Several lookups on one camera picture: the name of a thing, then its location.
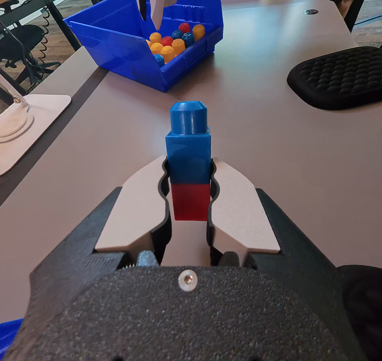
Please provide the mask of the red mega block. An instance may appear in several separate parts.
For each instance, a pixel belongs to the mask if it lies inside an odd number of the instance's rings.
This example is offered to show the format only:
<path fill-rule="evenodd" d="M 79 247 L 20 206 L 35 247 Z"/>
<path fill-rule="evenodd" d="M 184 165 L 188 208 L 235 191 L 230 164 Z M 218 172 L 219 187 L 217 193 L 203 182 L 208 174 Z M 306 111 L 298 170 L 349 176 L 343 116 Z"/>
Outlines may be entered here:
<path fill-rule="evenodd" d="M 171 184 L 174 219 L 207 221 L 210 184 Z"/>

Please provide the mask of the pile of building bricks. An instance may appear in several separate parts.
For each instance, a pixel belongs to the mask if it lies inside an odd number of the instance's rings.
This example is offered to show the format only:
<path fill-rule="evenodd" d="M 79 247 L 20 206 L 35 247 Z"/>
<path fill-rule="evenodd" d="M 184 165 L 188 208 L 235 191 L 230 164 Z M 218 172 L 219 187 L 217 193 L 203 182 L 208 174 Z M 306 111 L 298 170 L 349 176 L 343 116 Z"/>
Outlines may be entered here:
<path fill-rule="evenodd" d="M 170 35 L 153 32 L 146 40 L 151 53 L 160 67 L 183 54 L 206 34 L 204 24 L 191 25 L 188 22 L 179 24 Z"/>

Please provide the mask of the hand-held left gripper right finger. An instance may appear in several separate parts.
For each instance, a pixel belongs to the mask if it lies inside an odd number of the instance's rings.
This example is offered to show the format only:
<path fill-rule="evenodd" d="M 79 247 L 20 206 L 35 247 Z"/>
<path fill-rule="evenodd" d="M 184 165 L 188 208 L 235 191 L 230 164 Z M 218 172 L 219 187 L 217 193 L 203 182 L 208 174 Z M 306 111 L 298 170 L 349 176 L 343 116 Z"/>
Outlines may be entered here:
<path fill-rule="evenodd" d="M 280 246 L 253 183 L 218 158 L 211 160 L 207 242 L 211 258 L 234 252 L 278 254 Z"/>

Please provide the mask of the blue mega block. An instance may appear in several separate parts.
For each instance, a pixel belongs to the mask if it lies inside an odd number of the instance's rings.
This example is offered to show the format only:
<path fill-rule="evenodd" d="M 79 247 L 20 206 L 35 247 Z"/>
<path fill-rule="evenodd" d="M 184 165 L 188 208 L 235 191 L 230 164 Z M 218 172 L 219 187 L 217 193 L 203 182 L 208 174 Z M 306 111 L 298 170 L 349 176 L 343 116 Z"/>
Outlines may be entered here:
<path fill-rule="evenodd" d="M 170 108 L 171 130 L 165 138 L 172 184 L 209 184 L 211 134 L 208 110 L 201 101 Z"/>

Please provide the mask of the white desk stand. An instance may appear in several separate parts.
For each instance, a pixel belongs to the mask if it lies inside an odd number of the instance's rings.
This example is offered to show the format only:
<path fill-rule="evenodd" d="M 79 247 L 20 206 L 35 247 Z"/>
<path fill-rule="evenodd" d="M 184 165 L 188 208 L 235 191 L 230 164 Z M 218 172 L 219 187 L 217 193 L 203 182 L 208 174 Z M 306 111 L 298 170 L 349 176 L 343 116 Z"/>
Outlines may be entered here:
<path fill-rule="evenodd" d="M 1 175 L 16 165 L 72 101 L 68 95 L 22 95 L 12 80 L 1 70 L 1 85 L 13 99 L 0 115 Z"/>

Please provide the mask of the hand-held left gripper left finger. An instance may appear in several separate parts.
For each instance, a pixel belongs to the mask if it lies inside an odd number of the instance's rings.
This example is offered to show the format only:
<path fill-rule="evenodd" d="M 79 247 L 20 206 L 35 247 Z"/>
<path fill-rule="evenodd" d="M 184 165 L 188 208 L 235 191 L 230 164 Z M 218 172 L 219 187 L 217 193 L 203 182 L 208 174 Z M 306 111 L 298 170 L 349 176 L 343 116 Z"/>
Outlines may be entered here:
<path fill-rule="evenodd" d="M 131 258 L 149 250 L 163 258 L 172 236 L 169 191 L 168 162 L 162 155 L 123 184 L 94 249 L 128 252 Z"/>

